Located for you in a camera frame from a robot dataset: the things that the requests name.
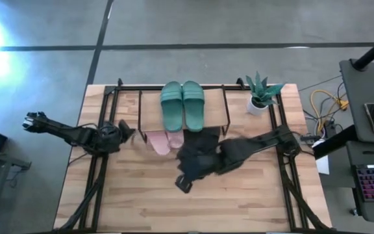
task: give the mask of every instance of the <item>black cloth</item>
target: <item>black cloth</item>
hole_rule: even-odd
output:
[[[209,127],[198,133],[184,131],[184,144],[177,154],[179,170],[188,181],[201,179],[221,166],[216,153],[219,144],[220,128]]]

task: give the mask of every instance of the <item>green leaf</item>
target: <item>green leaf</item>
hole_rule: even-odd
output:
[[[284,85],[285,84],[275,84],[275,85],[269,87],[266,90],[266,93],[269,94],[269,95],[271,95],[271,96],[280,94],[281,93],[281,89],[283,88]]]
[[[262,100],[258,96],[253,96],[253,100],[256,102],[261,102]]]
[[[262,81],[262,87],[264,87],[264,90],[265,90],[266,87],[267,87],[267,83],[268,83],[268,77],[266,77],[266,78]]]
[[[263,91],[263,90],[264,90],[264,87],[262,86],[262,83],[260,82],[259,72],[256,72],[256,76],[255,76],[255,92],[259,94],[260,91]]]
[[[265,100],[265,101],[261,101],[260,104],[262,105],[272,105],[272,104],[277,104],[275,101],[273,101],[272,99],[268,99],[268,100]]]
[[[247,81],[247,84],[249,85],[249,88],[251,88],[251,91],[255,92],[255,84],[253,83],[252,78],[250,78],[249,76],[246,76],[246,81]]]

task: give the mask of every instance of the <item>pink slide sandal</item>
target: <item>pink slide sandal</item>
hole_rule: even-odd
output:
[[[169,153],[170,149],[166,132],[151,131],[146,132],[145,134],[147,135],[148,141],[151,143],[157,154],[164,156]]]
[[[182,130],[176,133],[166,132],[166,134],[171,148],[178,149],[184,144],[184,133]]]

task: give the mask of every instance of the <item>succulent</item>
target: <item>succulent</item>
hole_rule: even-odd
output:
[[[281,88],[283,88],[285,85],[275,84],[268,87],[268,78],[266,77],[263,81],[261,81],[258,72],[256,72],[255,83],[252,82],[252,78],[249,76],[246,76],[246,81],[251,88],[252,102],[264,107],[267,105],[277,104],[272,100],[272,97],[280,94]]]

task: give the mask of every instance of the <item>gray floor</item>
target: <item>gray floor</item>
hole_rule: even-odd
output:
[[[0,0],[0,46],[94,46],[106,2]],[[329,42],[374,42],[374,1],[115,0],[104,45]],[[127,84],[232,83],[258,70],[272,83],[304,88],[339,75],[340,60],[368,49],[103,51],[93,82],[116,83],[121,77]],[[70,147],[49,135],[27,133],[21,123],[27,112],[44,111],[75,125],[93,56],[93,51],[0,52],[0,133],[10,138],[13,156],[32,161],[17,187],[5,189],[0,233],[51,229]],[[340,83],[339,78],[302,91],[303,107],[312,112],[311,91],[335,93]],[[316,96],[316,104],[323,98]],[[335,119],[344,127],[352,122],[349,111]],[[374,223],[348,213],[354,207],[349,190],[325,187],[325,195],[334,227],[374,233]]]

